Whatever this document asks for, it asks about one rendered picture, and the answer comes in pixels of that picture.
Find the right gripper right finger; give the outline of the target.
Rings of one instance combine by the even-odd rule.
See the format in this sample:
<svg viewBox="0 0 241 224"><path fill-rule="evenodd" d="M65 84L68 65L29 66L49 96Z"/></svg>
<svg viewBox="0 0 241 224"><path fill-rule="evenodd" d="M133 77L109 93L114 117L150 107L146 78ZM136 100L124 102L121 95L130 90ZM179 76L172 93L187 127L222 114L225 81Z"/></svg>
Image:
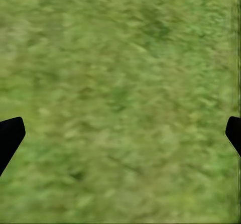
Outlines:
<svg viewBox="0 0 241 224"><path fill-rule="evenodd" d="M241 118L231 116L227 122L225 133L241 156Z"/></svg>

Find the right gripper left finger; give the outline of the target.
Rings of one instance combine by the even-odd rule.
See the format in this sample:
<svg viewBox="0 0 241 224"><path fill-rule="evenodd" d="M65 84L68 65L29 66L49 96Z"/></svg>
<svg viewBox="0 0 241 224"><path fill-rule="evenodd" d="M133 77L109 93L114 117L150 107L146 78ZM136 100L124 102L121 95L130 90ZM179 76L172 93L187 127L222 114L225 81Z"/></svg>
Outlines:
<svg viewBox="0 0 241 224"><path fill-rule="evenodd" d="M25 137L22 117L0 122L0 176Z"/></svg>

